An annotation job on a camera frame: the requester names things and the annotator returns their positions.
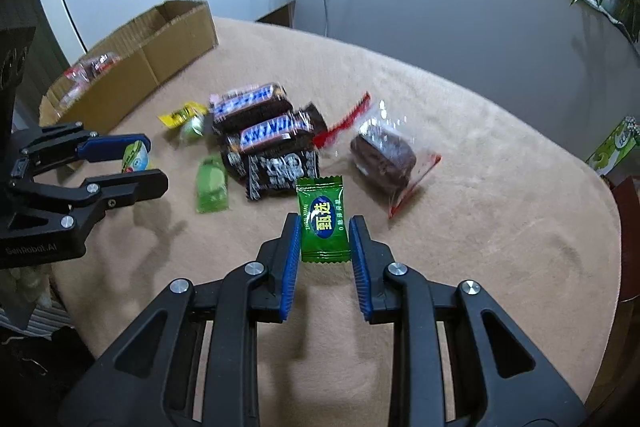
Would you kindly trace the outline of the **cardboard box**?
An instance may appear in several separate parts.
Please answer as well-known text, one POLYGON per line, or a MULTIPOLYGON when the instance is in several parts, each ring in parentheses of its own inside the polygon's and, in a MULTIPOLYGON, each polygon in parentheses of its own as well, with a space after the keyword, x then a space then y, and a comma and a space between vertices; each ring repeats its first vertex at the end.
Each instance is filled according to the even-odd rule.
POLYGON ((89 82, 77 98, 66 96, 74 80, 61 75, 43 95, 39 124, 73 124, 99 133, 113 130, 166 81, 218 44, 204 0, 167 0, 155 5, 91 48, 79 61, 102 55, 114 65, 89 82))

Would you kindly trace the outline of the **Snickers bar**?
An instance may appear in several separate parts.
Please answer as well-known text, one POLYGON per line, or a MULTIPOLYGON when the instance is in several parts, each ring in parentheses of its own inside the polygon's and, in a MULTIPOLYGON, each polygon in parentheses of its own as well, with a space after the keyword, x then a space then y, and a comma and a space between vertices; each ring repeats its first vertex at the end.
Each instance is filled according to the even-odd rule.
POLYGON ((248 86, 209 98, 212 130, 218 134, 240 132, 293 108, 280 83, 248 86))
POLYGON ((311 143, 328 125, 314 103, 292 109, 222 138, 220 153, 224 165, 240 169, 248 156, 284 152, 311 143))

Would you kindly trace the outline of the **yellow candy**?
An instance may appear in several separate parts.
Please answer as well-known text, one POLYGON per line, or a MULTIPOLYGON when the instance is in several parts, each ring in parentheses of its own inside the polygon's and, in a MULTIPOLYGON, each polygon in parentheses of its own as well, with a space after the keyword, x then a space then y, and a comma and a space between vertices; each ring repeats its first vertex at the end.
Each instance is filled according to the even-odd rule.
POLYGON ((196 102, 186 102, 179 109, 173 112, 158 116, 158 120, 167 129, 176 129, 183 126, 187 121, 195 116, 204 116, 207 107, 196 102))

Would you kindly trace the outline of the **brownie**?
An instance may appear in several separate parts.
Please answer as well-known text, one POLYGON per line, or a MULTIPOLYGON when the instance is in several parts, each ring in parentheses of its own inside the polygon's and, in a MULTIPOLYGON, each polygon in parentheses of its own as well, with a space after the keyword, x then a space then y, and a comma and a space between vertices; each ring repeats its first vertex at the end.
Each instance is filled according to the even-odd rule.
POLYGON ((382 98, 356 119, 349 150, 363 179, 386 196, 388 219, 442 161, 418 124, 382 98))

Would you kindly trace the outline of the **beige tablecloth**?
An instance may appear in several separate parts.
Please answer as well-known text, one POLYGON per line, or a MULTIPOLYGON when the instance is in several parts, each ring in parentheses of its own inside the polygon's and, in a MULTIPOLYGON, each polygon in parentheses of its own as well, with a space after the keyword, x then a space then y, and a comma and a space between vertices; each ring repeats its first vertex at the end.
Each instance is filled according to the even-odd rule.
POLYGON ((581 397, 597 378, 620 287, 620 219, 613 196, 582 159, 503 108, 431 72, 335 40, 278 26, 216 20, 218 46, 165 83, 119 125, 152 139, 168 192, 110 212, 84 257, 53 269, 58 295, 99 355, 172 280, 218 280, 279 235, 293 197, 200 215, 195 176, 203 144, 178 146, 160 115, 186 101, 277 81, 295 106, 314 103, 329 124, 365 94, 421 131, 439 165, 390 216, 347 157, 322 166, 345 182, 345 208, 428 279, 476 280, 581 397))

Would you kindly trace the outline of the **light green candy packet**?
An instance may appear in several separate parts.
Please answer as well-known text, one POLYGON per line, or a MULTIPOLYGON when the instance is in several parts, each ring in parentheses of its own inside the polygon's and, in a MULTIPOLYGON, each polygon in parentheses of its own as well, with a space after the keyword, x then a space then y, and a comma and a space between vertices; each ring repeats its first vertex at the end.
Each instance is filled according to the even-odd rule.
POLYGON ((195 179, 196 212, 211 213, 228 208, 227 171, 219 156, 206 157, 195 179))

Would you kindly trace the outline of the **black patterned snack packet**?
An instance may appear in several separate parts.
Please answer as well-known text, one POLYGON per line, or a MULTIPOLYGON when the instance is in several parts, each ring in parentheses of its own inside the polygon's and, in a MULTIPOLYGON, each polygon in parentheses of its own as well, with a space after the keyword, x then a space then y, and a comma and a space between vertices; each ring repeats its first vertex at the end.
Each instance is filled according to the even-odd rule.
POLYGON ((270 195, 288 195, 300 178, 318 178, 319 158, 314 148, 288 153, 256 154, 247 158, 246 197, 257 202, 270 195))

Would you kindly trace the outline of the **green snack bag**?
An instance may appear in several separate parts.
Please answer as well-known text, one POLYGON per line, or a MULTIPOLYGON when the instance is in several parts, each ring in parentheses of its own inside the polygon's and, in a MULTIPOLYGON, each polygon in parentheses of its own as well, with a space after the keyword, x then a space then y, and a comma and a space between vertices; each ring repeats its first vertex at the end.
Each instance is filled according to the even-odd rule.
POLYGON ((639 147, 639 121, 626 116, 588 157, 586 163, 599 176, 610 174, 639 147))

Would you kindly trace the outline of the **clear green candy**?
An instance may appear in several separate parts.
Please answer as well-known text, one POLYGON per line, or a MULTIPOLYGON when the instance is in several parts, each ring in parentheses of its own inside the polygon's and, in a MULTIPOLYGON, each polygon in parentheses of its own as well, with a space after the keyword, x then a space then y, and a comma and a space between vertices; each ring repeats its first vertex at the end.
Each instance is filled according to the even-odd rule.
POLYGON ((180 128, 179 143, 182 145, 191 144, 204 135, 205 116, 196 114, 188 119, 180 128))

